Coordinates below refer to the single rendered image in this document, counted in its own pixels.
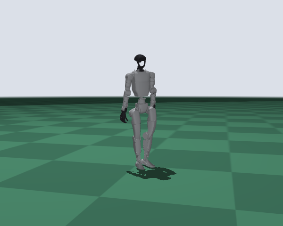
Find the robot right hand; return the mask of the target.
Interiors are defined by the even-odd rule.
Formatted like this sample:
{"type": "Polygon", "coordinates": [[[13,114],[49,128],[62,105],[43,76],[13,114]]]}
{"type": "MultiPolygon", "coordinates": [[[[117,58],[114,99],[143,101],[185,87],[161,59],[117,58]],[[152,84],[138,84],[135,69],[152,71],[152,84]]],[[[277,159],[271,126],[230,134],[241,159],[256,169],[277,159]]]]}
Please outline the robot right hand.
{"type": "Polygon", "coordinates": [[[128,119],[127,119],[127,117],[126,117],[126,111],[127,111],[127,108],[125,108],[125,111],[122,111],[121,110],[121,115],[120,115],[120,120],[123,122],[123,123],[127,123],[127,122],[125,122],[125,118],[126,118],[126,120],[128,121],[128,119]]]}

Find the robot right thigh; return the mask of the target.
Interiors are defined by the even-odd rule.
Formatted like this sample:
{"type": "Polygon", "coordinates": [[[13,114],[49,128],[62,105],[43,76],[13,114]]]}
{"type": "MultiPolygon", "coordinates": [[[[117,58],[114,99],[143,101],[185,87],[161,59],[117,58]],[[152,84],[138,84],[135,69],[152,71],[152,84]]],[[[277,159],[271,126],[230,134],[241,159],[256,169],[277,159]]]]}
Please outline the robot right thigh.
{"type": "Polygon", "coordinates": [[[132,110],[129,111],[129,116],[132,118],[132,127],[133,127],[133,134],[134,134],[134,139],[139,139],[141,141],[141,119],[140,119],[140,113],[138,111],[138,107],[133,108],[132,110]]]}

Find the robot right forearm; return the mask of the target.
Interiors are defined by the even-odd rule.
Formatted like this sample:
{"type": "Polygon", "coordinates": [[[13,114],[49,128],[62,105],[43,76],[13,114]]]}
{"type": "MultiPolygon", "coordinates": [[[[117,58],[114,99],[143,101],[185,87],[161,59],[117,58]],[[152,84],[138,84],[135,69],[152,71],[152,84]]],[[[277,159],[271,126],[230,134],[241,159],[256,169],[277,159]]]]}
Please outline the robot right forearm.
{"type": "Polygon", "coordinates": [[[128,107],[128,100],[129,100],[129,97],[125,96],[125,91],[124,91],[122,111],[125,111],[125,108],[128,107]]]}

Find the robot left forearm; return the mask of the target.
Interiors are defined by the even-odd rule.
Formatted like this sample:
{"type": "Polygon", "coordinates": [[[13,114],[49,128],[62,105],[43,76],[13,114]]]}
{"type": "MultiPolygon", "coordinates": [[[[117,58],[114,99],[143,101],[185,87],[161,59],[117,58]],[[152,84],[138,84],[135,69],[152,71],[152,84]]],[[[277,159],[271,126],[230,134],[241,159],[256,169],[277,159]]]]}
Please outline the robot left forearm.
{"type": "Polygon", "coordinates": [[[150,94],[150,106],[154,106],[156,103],[156,93],[150,94]]]}

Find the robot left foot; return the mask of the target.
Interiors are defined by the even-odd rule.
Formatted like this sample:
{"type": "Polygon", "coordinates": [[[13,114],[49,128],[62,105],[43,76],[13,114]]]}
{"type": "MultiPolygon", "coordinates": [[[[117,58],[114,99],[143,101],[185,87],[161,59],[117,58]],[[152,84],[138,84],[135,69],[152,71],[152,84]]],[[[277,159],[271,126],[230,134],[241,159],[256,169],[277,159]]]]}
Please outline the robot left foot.
{"type": "Polygon", "coordinates": [[[148,167],[154,168],[155,165],[153,165],[149,160],[148,161],[144,161],[144,159],[141,159],[141,164],[144,164],[148,167]]]}

